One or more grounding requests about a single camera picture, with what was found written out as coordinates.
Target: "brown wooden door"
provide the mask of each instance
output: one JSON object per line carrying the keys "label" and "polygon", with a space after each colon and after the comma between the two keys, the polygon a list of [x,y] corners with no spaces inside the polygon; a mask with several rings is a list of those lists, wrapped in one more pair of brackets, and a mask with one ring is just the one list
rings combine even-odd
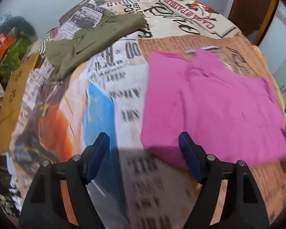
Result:
{"label": "brown wooden door", "polygon": [[[277,2],[278,0],[234,0],[228,19],[248,36],[261,29],[267,14],[275,12]],[[272,20],[271,16],[268,17],[267,25]]]}

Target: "yellow object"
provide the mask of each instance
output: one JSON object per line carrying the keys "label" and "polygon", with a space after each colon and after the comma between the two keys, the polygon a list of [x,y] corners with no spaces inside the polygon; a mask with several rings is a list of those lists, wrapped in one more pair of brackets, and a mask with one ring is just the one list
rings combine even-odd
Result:
{"label": "yellow object", "polygon": [[39,63],[39,53],[32,54],[11,75],[5,90],[0,112],[0,153],[9,151],[11,133],[14,131],[20,112],[27,79]]}

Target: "metal screw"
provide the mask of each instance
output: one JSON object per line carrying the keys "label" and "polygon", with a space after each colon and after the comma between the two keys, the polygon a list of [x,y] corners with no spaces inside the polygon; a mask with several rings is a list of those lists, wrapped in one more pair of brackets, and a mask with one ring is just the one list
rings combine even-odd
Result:
{"label": "metal screw", "polygon": [[74,161],[77,161],[77,160],[80,160],[80,158],[81,158],[81,155],[74,155],[73,157],[72,157],[72,159],[74,160]]}
{"label": "metal screw", "polygon": [[212,155],[212,154],[207,155],[206,158],[207,158],[208,160],[210,160],[210,161],[214,161],[214,160],[215,160],[215,156]]}
{"label": "metal screw", "polygon": [[240,166],[246,166],[246,162],[244,160],[239,160],[239,165]]}
{"label": "metal screw", "polygon": [[45,160],[45,161],[42,162],[42,166],[47,166],[49,163],[50,163],[49,160]]}

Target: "folded pink shirt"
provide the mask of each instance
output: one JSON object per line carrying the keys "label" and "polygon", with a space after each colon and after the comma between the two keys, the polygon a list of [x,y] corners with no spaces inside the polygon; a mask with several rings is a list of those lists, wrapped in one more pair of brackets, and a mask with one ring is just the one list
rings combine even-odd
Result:
{"label": "folded pink shirt", "polygon": [[151,53],[141,141],[166,163],[187,169],[178,146],[183,131],[221,161],[268,163],[286,157],[284,130],[268,80],[234,73],[200,49],[191,61]]}

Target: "olive green garment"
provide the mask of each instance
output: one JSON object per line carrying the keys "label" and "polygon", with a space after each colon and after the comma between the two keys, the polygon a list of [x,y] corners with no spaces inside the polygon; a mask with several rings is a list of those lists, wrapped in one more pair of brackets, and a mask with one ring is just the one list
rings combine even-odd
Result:
{"label": "olive green garment", "polygon": [[141,14],[105,12],[96,27],[77,31],[72,40],[50,41],[46,57],[55,68],[56,80],[64,79],[79,64],[112,45],[119,38],[145,26]]}

